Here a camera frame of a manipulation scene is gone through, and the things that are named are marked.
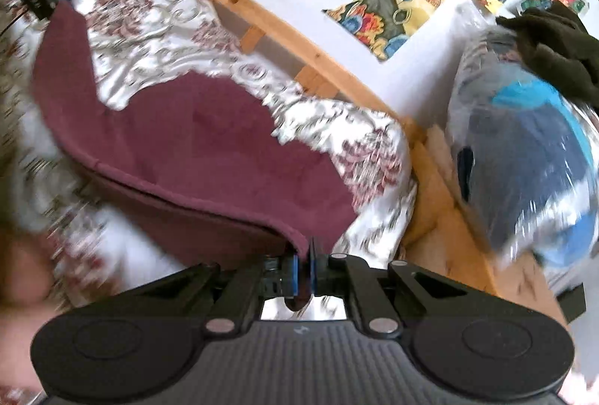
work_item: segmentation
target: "ribbed gray surface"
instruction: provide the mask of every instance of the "ribbed gray surface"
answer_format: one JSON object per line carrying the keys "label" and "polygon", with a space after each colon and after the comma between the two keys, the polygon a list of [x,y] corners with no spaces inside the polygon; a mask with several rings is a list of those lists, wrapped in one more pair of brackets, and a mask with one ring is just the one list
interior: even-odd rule
{"label": "ribbed gray surface", "polygon": [[[52,405],[69,402],[57,398]],[[356,332],[347,321],[254,323],[218,341],[172,388],[140,405],[480,404],[429,382],[401,346]],[[563,405],[554,395],[519,402]]]}

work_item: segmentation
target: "black wire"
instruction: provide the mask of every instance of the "black wire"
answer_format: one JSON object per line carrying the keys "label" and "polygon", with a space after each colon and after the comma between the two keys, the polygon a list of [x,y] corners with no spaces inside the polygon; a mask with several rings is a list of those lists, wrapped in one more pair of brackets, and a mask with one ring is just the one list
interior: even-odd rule
{"label": "black wire", "polygon": [[22,17],[28,10],[25,10],[23,12],[21,12],[20,14],[18,14],[15,18],[13,18],[13,20],[8,23],[8,25],[4,28],[4,30],[2,30],[2,33],[0,33],[0,38],[2,38],[2,36],[4,36],[4,33],[6,33],[8,31],[8,29],[13,26],[17,20],[19,20],[20,17]]}

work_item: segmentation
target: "wooden bed frame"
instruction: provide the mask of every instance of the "wooden bed frame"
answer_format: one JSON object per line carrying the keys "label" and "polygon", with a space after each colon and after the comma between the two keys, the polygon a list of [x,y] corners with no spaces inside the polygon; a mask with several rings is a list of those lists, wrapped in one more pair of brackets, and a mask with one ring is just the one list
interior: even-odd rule
{"label": "wooden bed frame", "polygon": [[[483,248],[475,242],[459,204],[443,178],[439,160],[431,155],[427,136],[416,122],[394,113],[367,86],[347,72],[323,50],[253,0],[212,0],[249,24],[241,37],[241,49],[252,52],[268,36],[304,63],[295,79],[307,93],[323,98],[339,95],[358,106],[388,113],[403,126],[410,141],[414,174],[419,182],[414,216],[403,242],[415,263],[480,290],[502,296],[549,314],[563,322],[563,315],[551,295],[542,273],[530,255],[527,270],[510,269],[511,276],[496,271]],[[530,273],[536,275],[531,283]],[[523,296],[523,290],[529,289]]]}

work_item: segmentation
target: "black garment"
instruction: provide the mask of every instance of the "black garment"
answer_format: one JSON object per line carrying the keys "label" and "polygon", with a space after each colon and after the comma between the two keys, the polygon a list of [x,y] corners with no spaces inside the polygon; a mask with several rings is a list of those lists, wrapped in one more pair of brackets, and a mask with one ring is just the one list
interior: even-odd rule
{"label": "black garment", "polygon": [[497,18],[514,30],[525,65],[565,98],[599,109],[599,40],[576,13],[558,1],[547,11],[529,8],[516,18]]}

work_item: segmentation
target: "dark brown cloth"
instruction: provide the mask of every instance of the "dark brown cloth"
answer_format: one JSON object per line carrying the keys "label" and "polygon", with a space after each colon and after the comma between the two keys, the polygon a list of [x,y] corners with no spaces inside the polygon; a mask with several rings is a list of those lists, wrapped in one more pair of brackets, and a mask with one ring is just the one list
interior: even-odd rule
{"label": "dark brown cloth", "polygon": [[516,18],[497,18],[514,30],[526,67],[565,98],[599,109],[599,40],[559,1],[543,11],[529,8]]}
{"label": "dark brown cloth", "polygon": [[85,19],[56,9],[34,66],[34,96],[59,146],[167,252],[235,268],[252,255],[324,251],[353,222],[326,154],[281,146],[261,102],[230,78],[190,72],[138,92],[121,112],[98,101]]}

